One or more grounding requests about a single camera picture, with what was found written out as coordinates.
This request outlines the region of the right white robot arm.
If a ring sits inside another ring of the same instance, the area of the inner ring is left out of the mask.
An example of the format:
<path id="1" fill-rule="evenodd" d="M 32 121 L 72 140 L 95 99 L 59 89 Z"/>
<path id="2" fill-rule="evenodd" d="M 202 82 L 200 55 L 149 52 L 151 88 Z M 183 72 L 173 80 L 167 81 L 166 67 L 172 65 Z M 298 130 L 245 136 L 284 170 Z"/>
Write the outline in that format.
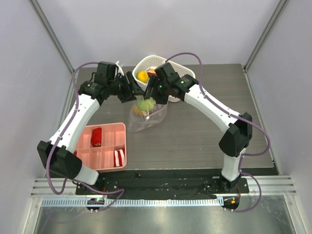
<path id="1" fill-rule="evenodd" d="M 233 117 L 217 108 L 208 100 L 208 94 L 200 88 L 199 81 L 191 75 L 180 76 L 170 63 L 164 63 L 155 70 L 148 70 L 149 81 L 146 98 L 153 98 L 158 104 L 166 104 L 169 96 L 180 99 L 201 111 L 212 120 L 223 133 L 219 147 L 224 153 L 220 187 L 230 193 L 238 186 L 241 177 L 239 162 L 252 138 L 252 117 L 245 113 Z"/>

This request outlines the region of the clear pink zip top bag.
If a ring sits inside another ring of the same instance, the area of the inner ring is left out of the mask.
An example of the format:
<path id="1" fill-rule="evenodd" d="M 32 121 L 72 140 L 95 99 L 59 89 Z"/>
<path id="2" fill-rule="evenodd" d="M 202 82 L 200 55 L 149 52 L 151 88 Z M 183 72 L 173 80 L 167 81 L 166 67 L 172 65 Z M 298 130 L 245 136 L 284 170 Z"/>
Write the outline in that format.
<path id="1" fill-rule="evenodd" d="M 144 99 L 143 96 L 137 96 L 136 100 L 133 101 L 133 105 L 130 109 L 127 130 L 131 133 L 139 132 L 153 125 L 161 123 L 167 114 L 168 105 L 156 104 L 152 111 L 142 111 L 142 116 L 138 116 L 133 106 L 136 105 L 137 99 Z"/>

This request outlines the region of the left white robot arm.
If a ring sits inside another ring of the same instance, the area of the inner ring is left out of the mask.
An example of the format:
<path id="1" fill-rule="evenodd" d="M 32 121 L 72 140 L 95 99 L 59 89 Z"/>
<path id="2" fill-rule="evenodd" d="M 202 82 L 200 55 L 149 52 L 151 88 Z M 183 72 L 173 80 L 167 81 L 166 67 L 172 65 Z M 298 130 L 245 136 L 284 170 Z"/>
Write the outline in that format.
<path id="1" fill-rule="evenodd" d="M 144 95 L 144 91 L 131 72 L 124 75 L 118 73 L 110 78 L 96 75 L 94 81 L 85 81 L 78 90 L 77 103 L 60 128 L 48 141 L 40 141 L 37 146 L 46 175 L 54 173 L 86 183 L 92 194 L 100 194 L 104 183 L 98 179 L 99 173 L 84 165 L 82 160 L 74 155 L 78 139 L 90 118 L 109 96 L 117 96 L 125 103 L 141 95 Z"/>

